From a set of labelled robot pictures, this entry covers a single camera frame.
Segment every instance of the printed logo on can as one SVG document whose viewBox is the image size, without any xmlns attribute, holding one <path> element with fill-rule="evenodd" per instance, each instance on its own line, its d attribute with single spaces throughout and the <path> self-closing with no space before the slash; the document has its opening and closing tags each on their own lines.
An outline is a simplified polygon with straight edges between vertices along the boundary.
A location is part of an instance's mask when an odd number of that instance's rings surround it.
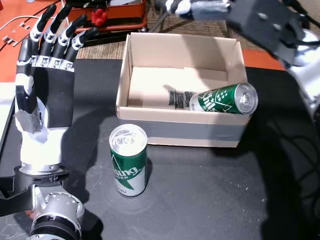
<svg viewBox="0 0 320 240">
<path fill-rule="evenodd" d="M 120 166 L 114 154 L 112 154 L 112 162 L 113 173 L 115 178 L 119 181 L 119 183 L 127 189 L 135 190 L 133 186 L 131 186 L 131 184 L 129 183 L 129 180 L 134 179 L 144 169 L 144 166 L 141 168 L 137 168 L 134 166 L 130 169 L 123 169 L 123 167 Z"/>
</svg>

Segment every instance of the upright can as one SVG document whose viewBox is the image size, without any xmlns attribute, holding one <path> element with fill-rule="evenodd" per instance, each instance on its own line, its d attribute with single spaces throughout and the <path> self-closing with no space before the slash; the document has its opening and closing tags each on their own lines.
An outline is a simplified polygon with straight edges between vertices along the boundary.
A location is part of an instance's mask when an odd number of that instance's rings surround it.
<svg viewBox="0 0 320 240">
<path fill-rule="evenodd" d="M 147 143 L 146 132 L 134 124 L 120 125 L 110 134 L 115 184 L 125 196 L 139 195 L 146 188 Z"/>
<path fill-rule="evenodd" d="M 253 114 L 258 106 L 258 94 L 249 83 L 239 83 L 192 96 L 191 111 Z"/>
</svg>

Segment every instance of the box flap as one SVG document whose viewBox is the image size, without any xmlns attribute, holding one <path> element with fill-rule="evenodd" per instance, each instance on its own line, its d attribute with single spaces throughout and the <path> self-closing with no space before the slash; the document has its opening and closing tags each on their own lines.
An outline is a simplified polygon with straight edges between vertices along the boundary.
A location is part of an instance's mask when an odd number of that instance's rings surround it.
<svg viewBox="0 0 320 240">
<path fill-rule="evenodd" d="M 247 73 L 240 42 L 237 42 L 227 64 L 228 84 L 247 83 Z"/>
<path fill-rule="evenodd" d="M 235 39 L 169 33 L 132 33 L 132 65 L 226 71 Z"/>
<path fill-rule="evenodd" d="M 130 61 L 130 51 L 129 51 L 129 42 L 130 42 L 130 35 L 126 36 L 122 65 L 121 65 L 121 72 L 120 72 L 120 79 L 119 79 L 119 87 L 118 92 L 116 95 L 116 112 L 118 112 L 119 106 L 127 106 L 128 95 L 129 95 L 129 87 L 130 87 L 130 79 L 132 73 L 132 65 Z"/>
</svg>

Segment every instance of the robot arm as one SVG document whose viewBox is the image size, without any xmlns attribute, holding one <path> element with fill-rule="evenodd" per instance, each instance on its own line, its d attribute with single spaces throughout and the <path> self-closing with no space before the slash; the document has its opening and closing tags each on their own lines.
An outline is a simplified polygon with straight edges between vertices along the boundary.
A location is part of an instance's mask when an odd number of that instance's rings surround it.
<svg viewBox="0 0 320 240">
<path fill-rule="evenodd" d="M 84 207 L 63 188 L 69 171 L 61 166 L 61 143 L 72 124 L 74 60 L 84 42 L 98 33 L 91 28 L 72 38 L 87 17 L 79 17 L 55 41 L 71 7 L 42 14 L 21 44 L 15 77 L 15 123 L 22 135 L 21 166 L 0 177 L 0 216 L 28 211 L 33 219 L 28 240 L 80 240 Z"/>
<path fill-rule="evenodd" d="M 302 20 L 320 24 L 296 0 L 158 0 L 157 4 L 180 18 L 225 20 L 235 32 L 266 50 L 294 77 L 320 129 L 320 41 L 302 28 Z"/>
</svg>

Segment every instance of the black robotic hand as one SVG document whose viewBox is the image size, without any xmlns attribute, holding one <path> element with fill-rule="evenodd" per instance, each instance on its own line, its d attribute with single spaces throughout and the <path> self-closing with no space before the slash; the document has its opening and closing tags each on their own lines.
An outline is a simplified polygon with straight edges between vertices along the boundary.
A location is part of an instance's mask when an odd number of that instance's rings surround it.
<svg viewBox="0 0 320 240">
<path fill-rule="evenodd" d="M 98 33 L 94 27 L 72 38 L 87 20 L 82 15 L 56 38 L 71 10 L 66 5 L 43 34 L 56 8 L 50 5 L 36 22 L 22 42 L 17 61 L 15 122 L 22 133 L 21 169 L 28 174 L 59 168 L 62 137 L 73 119 L 73 63 L 84 42 Z"/>
</svg>

